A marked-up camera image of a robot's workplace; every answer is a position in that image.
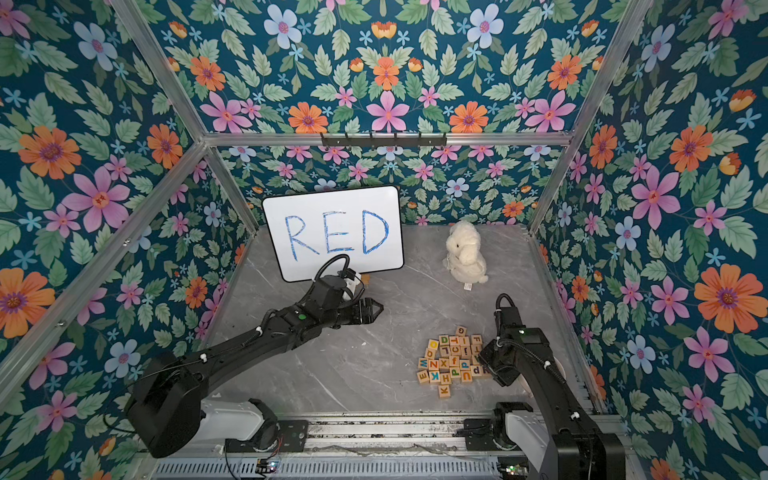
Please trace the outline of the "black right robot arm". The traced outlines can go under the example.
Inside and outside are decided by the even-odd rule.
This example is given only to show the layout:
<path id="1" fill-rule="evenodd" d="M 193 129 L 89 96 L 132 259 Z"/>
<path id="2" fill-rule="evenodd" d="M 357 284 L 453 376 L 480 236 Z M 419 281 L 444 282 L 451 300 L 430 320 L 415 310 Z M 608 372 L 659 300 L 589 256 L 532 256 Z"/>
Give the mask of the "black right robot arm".
<path id="1" fill-rule="evenodd" d="M 478 361 L 502 387 L 524 379 L 536 403 L 499 402 L 490 427 L 494 443 L 522 452 L 500 461 L 504 479 L 624 479 L 625 447 L 582 407 L 558 367 L 549 340 L 526 326 L 511 296 L 498 295 L 496 335 Z"/>

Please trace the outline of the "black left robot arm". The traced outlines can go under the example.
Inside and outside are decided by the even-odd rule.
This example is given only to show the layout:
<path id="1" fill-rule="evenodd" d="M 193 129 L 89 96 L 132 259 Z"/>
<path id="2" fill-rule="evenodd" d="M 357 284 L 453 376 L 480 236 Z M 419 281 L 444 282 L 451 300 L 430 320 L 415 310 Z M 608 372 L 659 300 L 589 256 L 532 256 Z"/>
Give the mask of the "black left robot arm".
<path id="1" fill-rule="evenodd" d="M 279 438 L 274 412 L 258 399 L 232 403 L 211 399 L 229 380 L 317 338 L 323 330 L 369 325 L 382 303 L 365 296 L 346 254 L 332 257 L 296 303 L 270 309 L 254 328 L 191 354 L 164 352 L 133 384 L 125 416 L 148 453 L 169 457 L 190 443 L 236 441 L 257 451 Z"/>

